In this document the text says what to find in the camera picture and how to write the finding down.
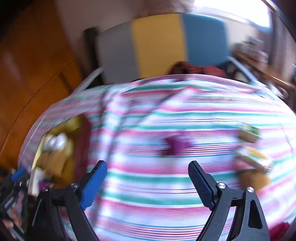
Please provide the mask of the purple snack packet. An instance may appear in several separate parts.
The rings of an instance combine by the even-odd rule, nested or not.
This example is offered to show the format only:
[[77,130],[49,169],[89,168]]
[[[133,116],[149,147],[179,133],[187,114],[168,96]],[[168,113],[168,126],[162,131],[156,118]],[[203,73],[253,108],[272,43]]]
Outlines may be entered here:
[[162,150],[163,156],[175,156],[179,155],[187,148],[191,148],[193,144],[183,135],[174,135],[165,138],[167,147]]

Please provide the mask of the small green carton box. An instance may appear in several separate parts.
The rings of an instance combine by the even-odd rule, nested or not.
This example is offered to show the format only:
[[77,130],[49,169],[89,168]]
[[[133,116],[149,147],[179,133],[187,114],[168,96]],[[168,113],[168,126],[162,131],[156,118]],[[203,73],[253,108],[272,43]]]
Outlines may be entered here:
[[260,129],[247,123],[239,126],[238,137],[241,140],[255,143],[260,138]]

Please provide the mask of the white plastic bag ball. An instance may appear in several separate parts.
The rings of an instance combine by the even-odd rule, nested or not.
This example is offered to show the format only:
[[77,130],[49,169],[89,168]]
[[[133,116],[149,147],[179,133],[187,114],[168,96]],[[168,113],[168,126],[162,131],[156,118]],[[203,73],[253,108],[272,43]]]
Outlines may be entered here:
[[52,134],[46,134],[43,143],[43,151],[61,151],[67,144],[67,136],[64,133],[60,133],[57,136]]

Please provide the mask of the gold red storage box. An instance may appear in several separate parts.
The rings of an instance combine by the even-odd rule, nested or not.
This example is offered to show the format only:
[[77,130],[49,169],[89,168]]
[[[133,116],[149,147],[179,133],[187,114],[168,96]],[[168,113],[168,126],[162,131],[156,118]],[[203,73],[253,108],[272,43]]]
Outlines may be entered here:
[[[43,151],[46,134],[64,133],[67,144],[61,151]],[[42,188],[66,188],[79,181],[86,173],[91,123],[86,115],[79,114],[46,132],[38,145],[31,168],[28,193],[38,196]]]

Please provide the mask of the striped pink green bedsheet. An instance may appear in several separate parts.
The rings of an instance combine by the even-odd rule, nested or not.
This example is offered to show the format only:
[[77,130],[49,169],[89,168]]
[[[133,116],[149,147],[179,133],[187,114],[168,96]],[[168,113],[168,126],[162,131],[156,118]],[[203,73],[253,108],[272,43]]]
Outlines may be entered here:
[[273,160],[270,184],[257,193],[268,226],[295,218],[295,114],[261,83],[167,75],[73,94],[34,123],[19,164],[30,168],[44,133],[79,114],[91,124],[87,168],[99,160],[108,168],[86,209],[100,240],[195,240],[210,211],[188,165],[239,188],[249,169],[237,156],[246,124],[259,135],[251,148]]

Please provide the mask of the dark red cloth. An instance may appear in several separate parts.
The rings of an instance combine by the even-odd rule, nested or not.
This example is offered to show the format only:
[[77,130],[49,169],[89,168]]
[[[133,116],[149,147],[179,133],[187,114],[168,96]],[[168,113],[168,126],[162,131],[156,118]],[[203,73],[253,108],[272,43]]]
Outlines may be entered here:
[[195,66],[189,62],[177,62],[168,72],[172,74],[203,74],[226,78],[225,71],[215,66]]

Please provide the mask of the wooden side table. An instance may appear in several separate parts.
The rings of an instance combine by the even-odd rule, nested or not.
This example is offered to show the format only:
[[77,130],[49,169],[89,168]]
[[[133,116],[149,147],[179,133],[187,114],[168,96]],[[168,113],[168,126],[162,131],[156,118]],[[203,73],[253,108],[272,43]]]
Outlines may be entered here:
[[288,89],[288,90],[295,90],[295,86],[284,78],[277,70],[275,70],[272,66],[261,63],[259,61],[255,61],[249,58],[247,55],[233,52],[233,57],[236,58],[238,61],[250,66],[252,71],[259,73],[260,77],[263,79],[271,80],[273,83]]

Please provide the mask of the white box on table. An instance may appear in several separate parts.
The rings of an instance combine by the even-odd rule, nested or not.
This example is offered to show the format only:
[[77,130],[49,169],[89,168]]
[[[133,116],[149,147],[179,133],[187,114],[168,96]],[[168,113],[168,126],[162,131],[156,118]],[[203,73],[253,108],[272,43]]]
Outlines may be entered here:
[[263,50],[264,42],[258,38],[247,36],[245,42],[240,43],[240,53],[246,55],[248,58],[263,63],[268,62],[269,54]]

